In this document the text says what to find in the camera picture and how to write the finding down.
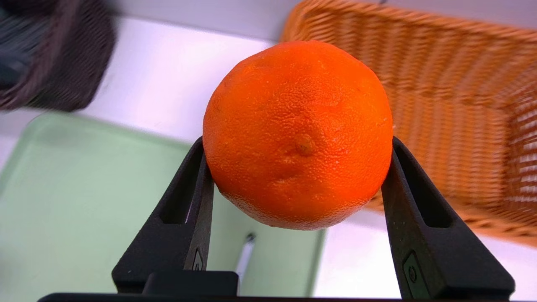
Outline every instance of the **light green tray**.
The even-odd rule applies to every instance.
[[[77,116],[31,122],[0,175],[0,301],[114,292],[112,268],[188,149]],[[261,225],[217,191],[208,268],[234,270],[250,232],[241,295],[310,295],[323,232]]]

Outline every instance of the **dark brown wicker basket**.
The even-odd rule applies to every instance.
[[[95,94],[115,43],[110,14],[99,0],[0,0],[3,9],[49,27],[27,71],[0,90],[0,109],[22,106],[73,111]]]

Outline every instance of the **white table surface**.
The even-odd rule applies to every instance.
[[[133,18],[116,21],[109,68],[91,105],[76,114],[190,143],[201,136],[207,102],[224,75],[274,43]],[[0,113],[0,168],[40,113]],[[483,241],[515,278],[512,299],[537,299],[537,249]],[[328,230],[315,295],[399,297],[383,216],[361,211]]]

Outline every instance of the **basket rim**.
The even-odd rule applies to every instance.
[[[460,30],[467,34],[493,35],[502,39],[514,39],[525,43],[537,43],[537,31],[510,25],[495,24],[481,20],[470,20],[459,17],[448,17],[437,13],[396,8],[385,4],[349,2],[347,0],[303,0],[290,12],[287,19],[286,30],[280,40],[288,40],[291,33],[290,24],[297,24],[297,20],[309,18],[315,10],[337,10],[343,13],[353,13],[360,10],[366,16],[387,18],[400,21],[409,26],[429,26]]]

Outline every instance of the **white wall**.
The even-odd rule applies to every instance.
[[[277,41],[300,0],[106,0],[116,12]],[[379,3],[381,0],[360,0]],[[386,5],[537,28],[536,0],[387,0]]]

